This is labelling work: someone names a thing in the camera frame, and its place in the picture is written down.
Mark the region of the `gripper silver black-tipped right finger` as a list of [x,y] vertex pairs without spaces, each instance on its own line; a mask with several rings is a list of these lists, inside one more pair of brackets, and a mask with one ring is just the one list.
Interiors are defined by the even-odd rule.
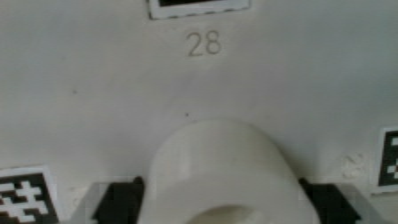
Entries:
[[349,184],[299,179],[322,224],[381,224],[381,216],[360,189]]

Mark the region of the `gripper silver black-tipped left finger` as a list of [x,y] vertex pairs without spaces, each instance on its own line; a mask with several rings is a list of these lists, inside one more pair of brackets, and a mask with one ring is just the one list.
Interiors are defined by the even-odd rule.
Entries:
[[146,183],[141,176],[125,182],[95,183],[70,224],[138,224]]

